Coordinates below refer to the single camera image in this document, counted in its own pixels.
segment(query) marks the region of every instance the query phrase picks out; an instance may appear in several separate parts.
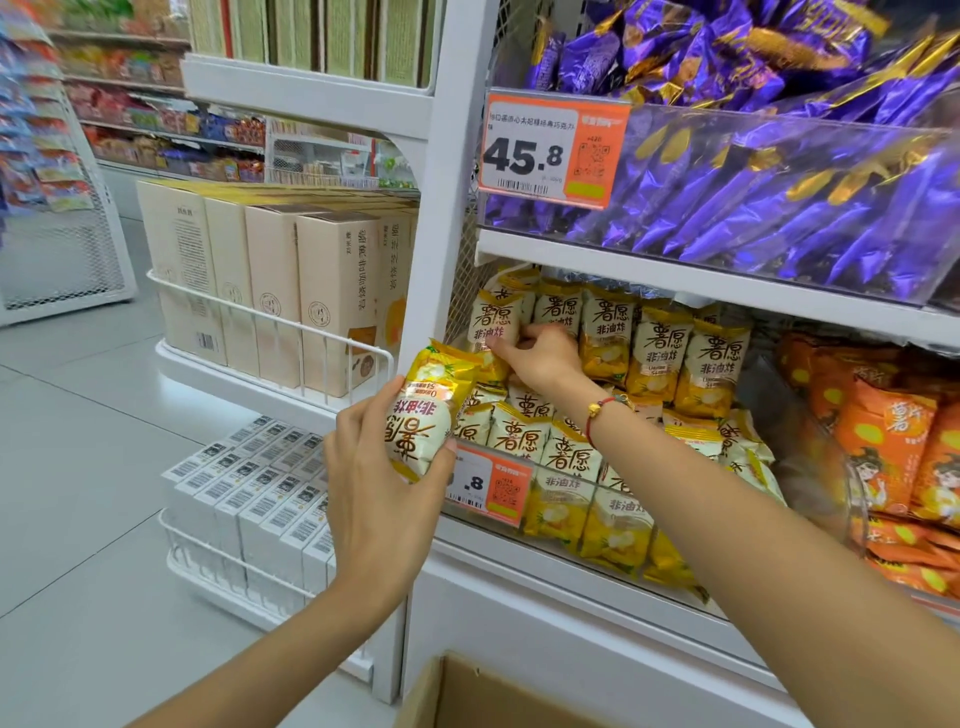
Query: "finger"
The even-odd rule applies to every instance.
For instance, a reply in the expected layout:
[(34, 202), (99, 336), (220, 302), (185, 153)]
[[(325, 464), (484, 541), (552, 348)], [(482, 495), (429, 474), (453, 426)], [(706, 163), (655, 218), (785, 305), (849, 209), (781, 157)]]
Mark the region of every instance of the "finger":
[(369, 448), (371, 453), (383, 450), (383, 431), (387, 426), (387, 411), (393, 405), (396, 395), (403, 386), (403, 375), (397, 375), (369, 399), (367, 410), (364, 412), (363, 423), (360, 429), (360, 440)]

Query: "cartoon character illustration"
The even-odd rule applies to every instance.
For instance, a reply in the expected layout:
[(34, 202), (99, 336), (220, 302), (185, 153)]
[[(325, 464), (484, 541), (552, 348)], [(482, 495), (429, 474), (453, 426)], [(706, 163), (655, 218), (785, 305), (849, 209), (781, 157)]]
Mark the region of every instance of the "cartoon character illustration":
[(870, 507), (882, 509), (887, 504), (887, 486), (882, 477), (883, 459), (876, 448), (863, 448), (863, 451), (851, 458), (853, 469), (863, 483)]

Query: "white box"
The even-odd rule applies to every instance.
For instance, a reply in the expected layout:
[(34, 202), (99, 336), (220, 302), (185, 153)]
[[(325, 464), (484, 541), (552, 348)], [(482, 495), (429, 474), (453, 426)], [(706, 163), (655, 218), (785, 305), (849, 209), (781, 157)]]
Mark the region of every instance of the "white box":
[[(376, 344), (380, 228), (363, 212), (297, 218), (300, 316), (305, 324), (369, 346)], [(373, 375), (374, 355), (319, 334), (303, 336), (304, 383), (344, 396)]]
[[(217, 295), (204, 198), (193, 192), (137, 182), (154, 273), (210, 296)], [(170, 346), (227, 364), (220, 306), (159, 286), (160, 309)]]

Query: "potato chip bag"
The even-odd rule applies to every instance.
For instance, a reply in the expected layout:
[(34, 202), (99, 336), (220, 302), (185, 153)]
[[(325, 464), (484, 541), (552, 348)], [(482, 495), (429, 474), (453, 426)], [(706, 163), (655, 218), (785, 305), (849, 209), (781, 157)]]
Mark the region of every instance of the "potato chip bag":
[(622, 384), (630, 365), (634, 299), (588, 283), (581, 320), (580, 363), (584, 374)]
[(520, 307), (523, 296), (515, 295), (498, 299), (494, 293), (481, 290), (473, 300), (473, 310), (467, 329), (467, 347), (471, 353), (480, 354), (483, 366), (477, 382), (502, 387), (507, 383), (510, 366), (495, 356), (487, 346), (487, 339), (498, 336), (509, 344), (516, 344), (520, 337)]
[(673, 408), (693, 417), (726, 417), (743, 357), (750, 344), (751, 325), (722, 326), (695, 321), (686, 348)]
[(871, 510), (906, 515), (936, 411), (935, 400), (863, 379), (847, 390), (833, 437), (850, 457)]
[(602, 462), (603, 455), (573, 422), (559, 414), (553, 418), (541, 465), (595, 483)]
[(539, 463), (549, 435), (550, 418), (526, 417), (505, 401), (493, 405), (493, 422), (487, 447)]
[(560, 324), (576, 338), (584, 304), (583, 286), (559, 280), (541, 279), (534, 304), (534, 324)]
[(578, 477), (537, 468), (527, 497), (523, 534), (558, 539), (576, 553), (596, 486)]
[(937, 411), (917, 471), (911, 512), (960, 529), (960, 400)]
[(426, 474), (452, 434), (481, 365), (476, 354), (433, 339), (417, 354), (387, 415), (383, 437), (398, 473), (412, 481)]
[(692, 330), (693, 312), (685, 306), (645, 303), (634, 334), (627, 392), (673, 401)]
[(553, 419), (555, 407), (543, 395), (534, 392), (517, 375), (507, 379), (507, 402), (527, 417)]
[(647, 557), (654, 520), (633, 497), (610, 463), (600, 470), (600, 485), (587, 514), (580, 555), (628, 574)]

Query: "yellow snack bag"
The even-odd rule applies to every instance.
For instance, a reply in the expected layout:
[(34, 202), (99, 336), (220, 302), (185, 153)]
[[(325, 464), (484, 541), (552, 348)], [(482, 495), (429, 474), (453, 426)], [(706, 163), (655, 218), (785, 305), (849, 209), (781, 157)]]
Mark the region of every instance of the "yellow snack bag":
[(560, 324), (571, 336), (580, 335), (584, 305), (583, 286), (559, 280), (541, 279), (534, 305), (534, 324)]
[(595, 490), (580, 478), (537, 468), (523, 517), (524, 535), (557, 539), (576, 553)]
[(677, 384), (674, 409), (693, 417), (726, 417), (750, 344), (751, 325), (696, 320)]
[(634, 299), (588, 283), (580, 328), (580, 363), (591, 379), (622, 384), (630, 365)]
[(679, 303), (645, 303), (634, 334), (627, 392), (672, 401), (693, 330), (693, 313)]
[(471, 353), (478, 353), (483, 366), (477, 375), (481, 384), (502, 387), (507, 383), (510, 366), (495, 356), (487, 346), (490, 336), (498, 336), (510, 344), (516, 344), (520, 337), (520, 307), (523, 296), (515, 295), (498, 299), (494, 293), (481, 290), (473, 300), (473, 310), (467, 330), (467, 347)]
[(493, 405), (493, 425), (488, 447), (539, 463), (549, 436), (549, 418), (525, 417), (505, 401)]
[(633, 497), (623, 479), (604, 463), (584, 526), (580, 555), (633, 574), (643, 566), (654, 520)]
[(417, 354), (387, 415), (383, 437), (398, 473), (412, 481), (426, 474), (452, 433), (480, 366), (476, 354), (433, 339)]

